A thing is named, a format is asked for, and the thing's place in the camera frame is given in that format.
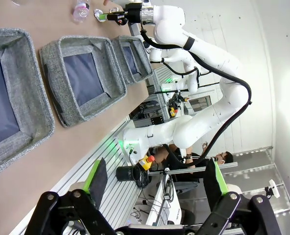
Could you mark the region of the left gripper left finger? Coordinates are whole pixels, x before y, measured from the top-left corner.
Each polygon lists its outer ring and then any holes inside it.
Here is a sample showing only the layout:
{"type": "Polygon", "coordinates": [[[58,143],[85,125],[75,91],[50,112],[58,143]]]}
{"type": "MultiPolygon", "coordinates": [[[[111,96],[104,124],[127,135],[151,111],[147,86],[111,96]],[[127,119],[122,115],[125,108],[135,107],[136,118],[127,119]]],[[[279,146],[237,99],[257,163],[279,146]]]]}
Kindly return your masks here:
{"type": "Polygon", "coordinates": [[[104,159],[94,163],[82,186],[60,196],[44,192],[25,230],[26,235],[61,235],[73,222],[81,235],[115,235],[115,230],[99,211],[108,176],[104,159]]]}

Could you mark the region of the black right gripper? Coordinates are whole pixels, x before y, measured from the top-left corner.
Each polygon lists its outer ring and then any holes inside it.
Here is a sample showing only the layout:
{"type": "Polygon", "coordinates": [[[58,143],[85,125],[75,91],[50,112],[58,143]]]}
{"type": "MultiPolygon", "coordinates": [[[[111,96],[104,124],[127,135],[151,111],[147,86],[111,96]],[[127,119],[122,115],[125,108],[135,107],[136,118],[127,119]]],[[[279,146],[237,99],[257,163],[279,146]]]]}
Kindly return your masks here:
{"type": "Polygon", "coordinates": [[[124,22],[126,19],[130,23],[140,23],[141,22],[141,3],[129,3],[126,4],[123,9],[114,7],[110,9],[110,13],[100,14],[99,21],[116,21],[124,22]]]}

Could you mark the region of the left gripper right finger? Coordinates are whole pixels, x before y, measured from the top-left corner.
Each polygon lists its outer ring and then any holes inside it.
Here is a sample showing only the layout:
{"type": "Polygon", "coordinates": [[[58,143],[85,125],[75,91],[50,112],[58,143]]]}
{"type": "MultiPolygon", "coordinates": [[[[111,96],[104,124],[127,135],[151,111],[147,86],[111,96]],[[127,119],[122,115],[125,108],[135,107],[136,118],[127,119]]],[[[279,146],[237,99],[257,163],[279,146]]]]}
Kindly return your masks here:
{"type": "Polygon", "coordinates": [[[281,234],[269,198],[258,194],[248,199],[229,189],[213,160],[206,166],[203,184],[211,213],[200,227],[201,235],[220,235],[229,223],[238,224],[245,235],[281,234]]]}

